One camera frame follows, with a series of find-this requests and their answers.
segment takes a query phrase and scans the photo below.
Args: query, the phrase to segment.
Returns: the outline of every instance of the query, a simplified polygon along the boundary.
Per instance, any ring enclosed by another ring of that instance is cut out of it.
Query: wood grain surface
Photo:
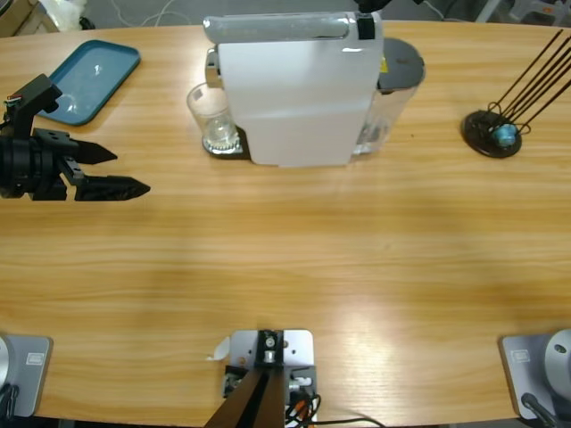
[[[513,417],[497,341],[571,325],[571,94],[520,154],[485,158],[459,122],[499,97],[554,29],[388,22],[426,81],[386,147],[344,168],[209,157],[186,108],[199,27],[0,40],[0,94],[81,42],[139,67],[89,124],[119,159],[89,169],[153,190],[130,202],[0,201],[0,328],[54,339],[39,414],[202,425],[236,329],[315,336],[321,417],[390,425]]]

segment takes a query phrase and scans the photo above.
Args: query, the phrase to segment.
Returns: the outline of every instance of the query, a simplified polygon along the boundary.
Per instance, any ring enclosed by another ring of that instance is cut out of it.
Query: metal plate
[[[8,342],[0,336],[0,385],[4,385],[8,377],[11,353],[9,346]]]
[[[258,330],[238,330],[230,337],[230,365],[253,368]],[[313,366],[313,334],[284,330],[284,366]]]
[[[545,408],[555,414],[553,398],[543,371],[545,346],[550,337],[551,334],[535,334],[504,337],[501,340],[514,408],[524,419],[536,419],[534,413],[521,402],[521,397],[526,392],[531,392]]]
[[[52,341],[40,336],[6,335],[4,338],[13,352],[6,381],[20,388],[14,414],[32,416],[44,386]]]

